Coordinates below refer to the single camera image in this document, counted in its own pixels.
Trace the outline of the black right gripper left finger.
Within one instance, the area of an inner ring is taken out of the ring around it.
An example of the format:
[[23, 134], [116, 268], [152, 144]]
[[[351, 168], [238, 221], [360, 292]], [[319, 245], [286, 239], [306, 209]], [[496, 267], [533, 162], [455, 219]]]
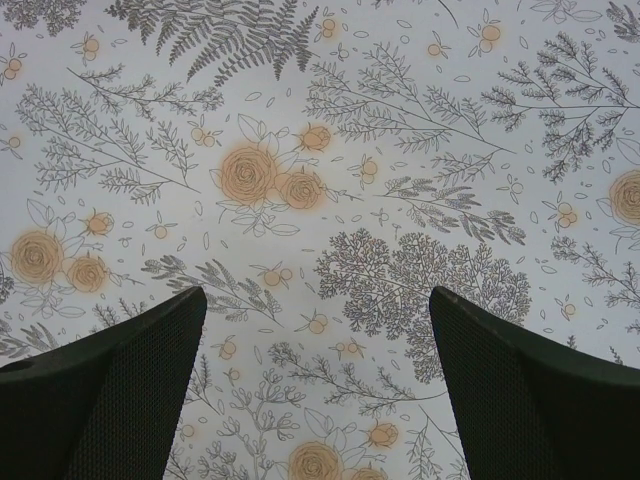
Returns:
[[191, 287], [1, 369], [4, 479], [160, 479], [207, 310]]

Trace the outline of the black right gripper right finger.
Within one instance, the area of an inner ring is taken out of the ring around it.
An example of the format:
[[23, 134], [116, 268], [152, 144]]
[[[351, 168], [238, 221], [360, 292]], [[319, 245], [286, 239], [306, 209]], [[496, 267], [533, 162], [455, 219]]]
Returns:
[[436, 287], [429, 311], [473, 479], [636, 479], [639, 372]]

